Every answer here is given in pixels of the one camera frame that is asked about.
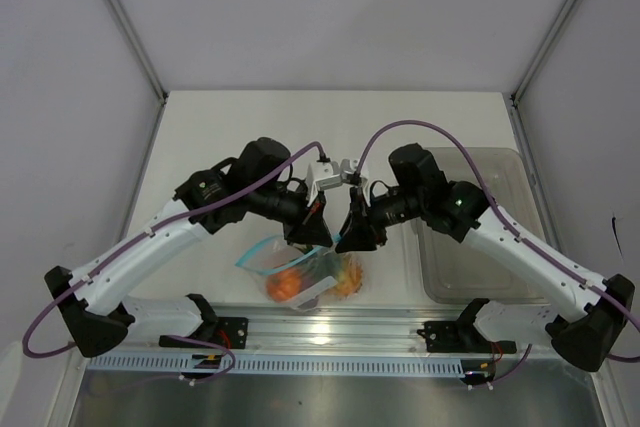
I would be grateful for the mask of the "clear zip top bag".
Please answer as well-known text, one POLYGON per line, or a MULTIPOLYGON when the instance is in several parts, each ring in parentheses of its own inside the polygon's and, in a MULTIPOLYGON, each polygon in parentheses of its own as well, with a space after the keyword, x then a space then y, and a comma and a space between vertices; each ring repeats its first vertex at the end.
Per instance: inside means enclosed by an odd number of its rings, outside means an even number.
POLYGON ((288 244, 281 235, 249 248, 235 266, 252 276, 271 302, 310 311, 354 297, 363 287, 364 267, 354 253, 332 247, 288 244))

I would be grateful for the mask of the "orange toy pumpkin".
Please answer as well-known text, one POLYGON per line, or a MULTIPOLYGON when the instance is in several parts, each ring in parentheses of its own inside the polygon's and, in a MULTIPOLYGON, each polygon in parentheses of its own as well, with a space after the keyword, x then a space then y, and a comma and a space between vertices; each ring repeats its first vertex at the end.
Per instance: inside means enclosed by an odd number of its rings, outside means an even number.
POLYGON ((294 268, 272 274, 266 279, 267 295, 275 302, 286 302, 302 290, 302 277, 294 268))

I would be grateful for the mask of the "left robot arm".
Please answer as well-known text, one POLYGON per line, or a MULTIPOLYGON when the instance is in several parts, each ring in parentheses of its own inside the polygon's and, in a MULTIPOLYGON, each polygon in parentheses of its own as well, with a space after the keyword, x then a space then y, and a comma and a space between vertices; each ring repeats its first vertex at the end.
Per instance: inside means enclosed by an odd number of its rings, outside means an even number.
POLYGON ((291 190, 279 178, 295 159, 273 139, 251 141, 239 157, 193 173, 139 234, 83 267, 52 268, 45 282, 80 353, 97 357, 125 340, 209 345, 220 320, 202 295, 159 301, 131 292, 177 254, 247 214, 280 223, 289 243, 330 246, 325 194, 310 180, 291 190))

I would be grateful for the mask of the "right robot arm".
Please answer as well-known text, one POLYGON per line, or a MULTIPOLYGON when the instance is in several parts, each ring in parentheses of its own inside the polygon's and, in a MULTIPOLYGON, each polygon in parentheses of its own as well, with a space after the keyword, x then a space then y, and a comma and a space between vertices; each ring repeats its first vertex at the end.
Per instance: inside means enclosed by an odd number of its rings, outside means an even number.
POLYGON ((360 161, 343 161, 350 205, 337 252, 374 251, 386 243, 387 228, 419 218, 531 284, 551 308, 544 312, 478 299, 477 312, 456 327, 464 348, 523 342, 551 347, 581 370, 600 369, 629 321, 635 286, 628 278, 605 278, 571 261, 522 227, 478 185, 447 179, 433 154, 417 143, 395 149, 388 161, 396 184, 382 196, 369 194, 360 161))

